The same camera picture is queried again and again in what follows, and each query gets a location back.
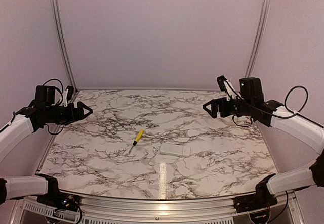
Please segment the yellow handled screwdriver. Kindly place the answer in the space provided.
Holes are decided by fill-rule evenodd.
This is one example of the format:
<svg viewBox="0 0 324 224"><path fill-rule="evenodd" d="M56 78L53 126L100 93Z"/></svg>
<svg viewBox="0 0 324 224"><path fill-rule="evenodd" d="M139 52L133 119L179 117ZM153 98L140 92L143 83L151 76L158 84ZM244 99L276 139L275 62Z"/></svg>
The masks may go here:
<svg viewBox="0 0 324 224"><path fill-rule="evenodd" d="M128 152L129 154L131 153L132 149L133 149L133 148L138 144L138 142L139 142L140 139L142 138L143 134L144 134L144 130L141 129L141 130L139 131L139 133L137 134L135 140L133 141L133 144L132 144L131 148L129 149L129 152Z"/></svg>

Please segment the white remote control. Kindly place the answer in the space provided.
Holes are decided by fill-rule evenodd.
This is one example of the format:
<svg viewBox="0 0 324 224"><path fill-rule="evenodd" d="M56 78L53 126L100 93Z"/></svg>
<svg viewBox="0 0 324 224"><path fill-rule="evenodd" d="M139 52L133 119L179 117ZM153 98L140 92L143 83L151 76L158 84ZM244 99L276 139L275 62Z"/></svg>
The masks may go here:
<svg viewBox="0 0 324 224"><path fill-rule="evenodd" d="M191 149L187 146L162 143L160 153L165 155L188 157L190 156Z"/></svg>

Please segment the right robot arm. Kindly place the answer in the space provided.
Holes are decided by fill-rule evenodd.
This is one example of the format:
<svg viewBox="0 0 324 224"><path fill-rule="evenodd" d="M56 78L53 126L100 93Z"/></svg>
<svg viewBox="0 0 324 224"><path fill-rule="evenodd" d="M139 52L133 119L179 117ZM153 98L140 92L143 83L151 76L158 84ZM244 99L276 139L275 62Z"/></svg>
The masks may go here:
<svg viewBox="0 0 324 224"><path fill-rule="evenodd" d="M256 185L251 204L261 208L277 193L303 189L309 186L323 187L323 126L293 111L276 100L264 100L261 80L256 77L242 78L237 92L224 76L217 78L225 97L212 99L202 108L212 117L249 117L267 127L281 130L313 149L319 156L310 164L286 173L274 174Z"/></svg>

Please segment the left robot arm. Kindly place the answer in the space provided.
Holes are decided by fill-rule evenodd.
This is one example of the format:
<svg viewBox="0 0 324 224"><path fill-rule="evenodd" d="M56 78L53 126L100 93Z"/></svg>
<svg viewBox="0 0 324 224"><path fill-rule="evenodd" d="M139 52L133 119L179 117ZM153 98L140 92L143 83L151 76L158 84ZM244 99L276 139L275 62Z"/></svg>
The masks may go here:
<svg viewBox="0 0 324 224"><path fill-rule="evenodd" d="M86 119L93 110L83 102L73 103L74 88L57 88L47 84L36 87L35 98L27 107L13 112L1 128L1 160L25 138L50 124L68 126ZM52 206L66 205L67 196L59 190L56 178L45 175L1 177L1 203L7 200L37 196L38 201Z"/></svg>

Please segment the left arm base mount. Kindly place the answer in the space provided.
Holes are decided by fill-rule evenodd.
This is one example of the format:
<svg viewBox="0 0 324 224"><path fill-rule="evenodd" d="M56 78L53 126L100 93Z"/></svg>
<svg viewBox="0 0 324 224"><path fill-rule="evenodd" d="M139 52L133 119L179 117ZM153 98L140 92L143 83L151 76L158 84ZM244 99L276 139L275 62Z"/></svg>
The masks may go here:
<svg viewBox="0 0 324 224"><path fill-rule="evenodd" d="M58 180L46 174L36 174L44 178L48 183L48 190L43 195L38 195L37 202L55 207L56 210L64 209L77 212L80 204L80 196L63 193L59 189Z"/></svg>

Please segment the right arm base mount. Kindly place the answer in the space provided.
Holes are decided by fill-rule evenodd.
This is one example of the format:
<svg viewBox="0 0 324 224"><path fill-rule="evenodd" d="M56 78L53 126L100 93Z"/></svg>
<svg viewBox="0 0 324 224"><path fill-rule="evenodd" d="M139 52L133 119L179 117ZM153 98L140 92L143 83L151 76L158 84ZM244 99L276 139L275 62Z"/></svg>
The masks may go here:
<svg viewBox="0 0 324 224"><path fill-rule="evenodd" d="M262 179L255 186L255 193L238 196L233 199L234 208L237 213L267 208L278 203L276 195L268 190L267 183L275 174Z"/></svg>

